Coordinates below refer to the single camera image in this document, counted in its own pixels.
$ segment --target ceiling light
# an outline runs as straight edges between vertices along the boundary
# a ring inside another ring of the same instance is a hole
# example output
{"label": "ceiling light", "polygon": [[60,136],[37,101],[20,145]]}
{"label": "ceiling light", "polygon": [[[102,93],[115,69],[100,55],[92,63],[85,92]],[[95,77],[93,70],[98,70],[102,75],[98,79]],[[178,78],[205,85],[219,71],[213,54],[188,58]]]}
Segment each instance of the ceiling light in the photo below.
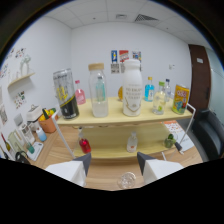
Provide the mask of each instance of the ceiling light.
{"label": "ceiling light", "polygon": [[124,14],[117,14],[116,15],[116,19],[126,19],[127,18],[127,15],[124,15]]}

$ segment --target ceiling vent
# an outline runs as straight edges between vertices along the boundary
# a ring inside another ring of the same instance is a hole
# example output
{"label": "ceiling vent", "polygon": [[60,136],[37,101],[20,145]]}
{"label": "ceiling vent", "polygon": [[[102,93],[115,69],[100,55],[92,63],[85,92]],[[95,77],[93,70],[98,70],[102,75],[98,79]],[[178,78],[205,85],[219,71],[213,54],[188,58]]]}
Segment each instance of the ceiling vent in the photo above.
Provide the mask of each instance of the ceiling vent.
{"label": "ceiling vent", "polygon": [[160,21],[156,18],[152,18],[149,16],[141,15],[141,14],[137,16],[137,18],[135,19],[135,22],[148,25],[148,26],[156,26],[160,23]]}
{"label": "ceiling vent", "polygon": [[124,15],[124,14],[117,14],[116,15],[116,19],[126,19],[127,18],[127,15]]}

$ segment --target pink bottle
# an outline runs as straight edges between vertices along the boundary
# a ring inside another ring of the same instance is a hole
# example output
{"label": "pink bottle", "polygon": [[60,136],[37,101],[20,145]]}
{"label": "pink bottle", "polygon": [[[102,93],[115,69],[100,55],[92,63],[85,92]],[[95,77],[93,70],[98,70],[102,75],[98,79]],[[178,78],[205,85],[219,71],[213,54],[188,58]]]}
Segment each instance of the pink bottle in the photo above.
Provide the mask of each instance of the pink bottle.
{"label": "pink bottle", "polygon": [[75,83],[77,84],[77,89],[75,91],[75,97],[76,97],[76,101],[77,104],[84,104],[86,102],[86,98],[85,98],[85,93],[82,89],[79,88],[79,80],[76,80]]}

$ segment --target glass jar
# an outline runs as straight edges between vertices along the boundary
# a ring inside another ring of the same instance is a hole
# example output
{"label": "glass jar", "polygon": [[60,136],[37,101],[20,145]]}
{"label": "glass jar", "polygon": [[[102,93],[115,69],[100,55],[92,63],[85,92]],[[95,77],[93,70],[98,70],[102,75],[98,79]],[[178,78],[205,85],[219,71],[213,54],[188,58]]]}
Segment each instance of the glass jar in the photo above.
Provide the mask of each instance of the glass jar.
{"label": "glass jar", "polygon": [[138,116],[141,112],[142,75],[140,61],[128,59],[124,62],[123,79],[123,113],[127,116]]}
{"label": "glass jar", "polygon": [[64,119],[72,119],[79,116],[79,109],[75,97],[72,71],[63,69],[53,74],[57,99]]}
{"label": "glass jar", "polygon": [[104,63],[89,64],[89,89],[94,117],[108,115],[107,84],[103,69]]}

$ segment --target shelf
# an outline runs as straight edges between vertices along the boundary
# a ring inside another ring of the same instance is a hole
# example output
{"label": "shelf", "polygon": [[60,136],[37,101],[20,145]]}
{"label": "shelf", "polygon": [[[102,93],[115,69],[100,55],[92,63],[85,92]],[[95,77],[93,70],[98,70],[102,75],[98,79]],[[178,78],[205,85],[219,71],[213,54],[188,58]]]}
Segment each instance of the shelf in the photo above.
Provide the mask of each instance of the shelf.
{"label": "shelf", "polygon": [[185,110],[182,115],[172,111],[173,100],[170,99],[166,103],[165,112],[163,115],[157,115],[152,112],[153,102],[146,102],[142,99],[141,114],[136,117],[128,117],[123,114],[123,102],[118,97],[109,97],[109,114],[104,118],[96,118],[92,114],[91,100],[86,99],[86,103],[78,105],[79,116],[77,118],[66,120],[62,116],[57,120],[58,125],[68,126],[107,126],[107,125],[125,125],[125,124],[141,124],[153,123],[167,120],[191,118],[192,113]]}
{"label": "shelf", "polygon": [[[138,138],[137,150],[127,152],[127,141],[132,131]],[[137,152],[153,154],[167,151],[163,145],[164,139],[170,134],[163,123],[141,124],[134,126],[83,128],[84,138],[91,146],[91,156],[94,159],[119,159],[137,156]],[[85,155],[78,142],[73,151],[75,157]]]}
{"label": "shelf", "polygon": [[20,81],[20,80],[22,80],[22,79],[25,79],[25,78],[27,78],[27,77],[30,77],[30,76],[32,76],[32,75],[34,75],[34,74],[35,74],[35,73],[30,73],[30,74],[25,75],[25,76],[22,76],[22,77],[20,77],[20,78],[18,78],[18,79],[16,79],[16,80],[13,80],[11,83],[9,83],[8,88],[9,88],[9,86],[13,85],[14,83],[16,83],[16,82],[18,82],[18,81]]}

